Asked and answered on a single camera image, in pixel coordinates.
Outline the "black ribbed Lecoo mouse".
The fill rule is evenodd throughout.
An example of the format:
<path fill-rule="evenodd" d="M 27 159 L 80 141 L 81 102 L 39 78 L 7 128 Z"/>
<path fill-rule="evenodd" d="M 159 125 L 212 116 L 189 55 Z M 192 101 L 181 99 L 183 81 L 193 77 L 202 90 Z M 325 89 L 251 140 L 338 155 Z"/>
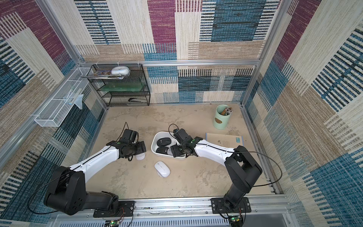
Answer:
<path fill-rule="evenodd" d="M 156 153 L 157 154 L 163 154 L 163 155 L 169 155 L 168 150 L 169 150 L 168 147 L 158 147 L 157 150 L 156 150 Z"/>

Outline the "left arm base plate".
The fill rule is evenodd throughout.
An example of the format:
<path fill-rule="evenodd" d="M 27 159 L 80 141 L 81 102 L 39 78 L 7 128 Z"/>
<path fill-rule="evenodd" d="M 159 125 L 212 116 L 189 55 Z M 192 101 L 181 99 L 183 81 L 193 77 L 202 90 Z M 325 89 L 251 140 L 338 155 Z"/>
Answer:
<path fill-rule="evenodd" d="M 94 218 L 132 217 L 135 201 L 116 201 L 108 210 L 95 210 Z"/>

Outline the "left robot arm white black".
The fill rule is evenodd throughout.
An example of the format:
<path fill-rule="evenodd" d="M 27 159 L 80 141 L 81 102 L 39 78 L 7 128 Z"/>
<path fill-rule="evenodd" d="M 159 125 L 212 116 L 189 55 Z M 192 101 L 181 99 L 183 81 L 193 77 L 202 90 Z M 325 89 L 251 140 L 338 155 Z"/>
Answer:
<path fill-rule="evenodd" d="M 69 167 L 57 168 L 45 193 L 44 205 L 67 215 L 89 209 L 110 217 L 119 215 L 121 207 L 118 195 L 104 191 L 88 192 L 86 183 L 108 164 L 118 159 L 132 160 L 146 151 L 143 141 L 111 141 L 91 157 Z"/>

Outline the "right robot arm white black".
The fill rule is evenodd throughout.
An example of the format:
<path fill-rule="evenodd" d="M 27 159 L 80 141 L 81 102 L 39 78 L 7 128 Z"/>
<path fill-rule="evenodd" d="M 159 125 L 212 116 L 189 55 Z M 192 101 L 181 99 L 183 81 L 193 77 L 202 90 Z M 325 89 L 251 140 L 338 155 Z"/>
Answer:
<path fill-rule="evenodd" d="M 243 197 L 248 194 L 262 174 L 262 168 L 251 153 L 243 146 L 224 148 L 190 135 L 177 136 L 177 145 L 171 147 L 173 156 L 197 156 L 223 165 L 231 178 L 232 185 L 224 195 L 222 212 L 236 212 Z"/>

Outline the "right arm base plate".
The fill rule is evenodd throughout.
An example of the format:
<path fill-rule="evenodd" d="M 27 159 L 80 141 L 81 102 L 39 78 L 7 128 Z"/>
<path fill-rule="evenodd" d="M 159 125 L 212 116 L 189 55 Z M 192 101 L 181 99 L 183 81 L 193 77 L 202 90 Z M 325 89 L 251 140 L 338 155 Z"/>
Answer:
<path fill-rule="evenodd" d="M 249 199 L 243 197 L 236 204 L 227 201 L 224 198 L 211 198 L 210 199 L 213 214 L 230 214 L 230 213 L 250 213 L 251 206 Z"/>

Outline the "white plastic storage box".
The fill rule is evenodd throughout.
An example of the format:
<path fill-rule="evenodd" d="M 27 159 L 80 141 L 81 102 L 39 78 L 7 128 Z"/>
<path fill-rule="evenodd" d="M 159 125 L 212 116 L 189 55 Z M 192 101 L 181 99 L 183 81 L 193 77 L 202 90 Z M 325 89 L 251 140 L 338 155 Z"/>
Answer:
<path fill-rule="evenodd" d="M 174 157 L 171 152 L 171 147 L 173 145 L 180 145 L 180 143 L 177 141 L 177 139 L 173 137 L 173 135 L 173 133 L 169 133 L 166 131 L 158 132 L 153 139 L 151 150 L 155 155 L 159 157 L 184 160 L 186 159 L 186 155 Z"/>

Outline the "white slim mouse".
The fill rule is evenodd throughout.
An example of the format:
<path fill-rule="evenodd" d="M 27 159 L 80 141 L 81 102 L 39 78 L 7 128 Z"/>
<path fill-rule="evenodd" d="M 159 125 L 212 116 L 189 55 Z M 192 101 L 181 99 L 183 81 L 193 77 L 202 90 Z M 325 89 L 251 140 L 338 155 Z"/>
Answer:
<path fill-rule="evenodd" d="M 162 177 L 162 178 L 167 178 L 170 176 L 170 169 L 169 167 L 162 161 L 158 161 L 155 163 L 154 165 L 156 171 L 157 171 L 157 174 Z"/>

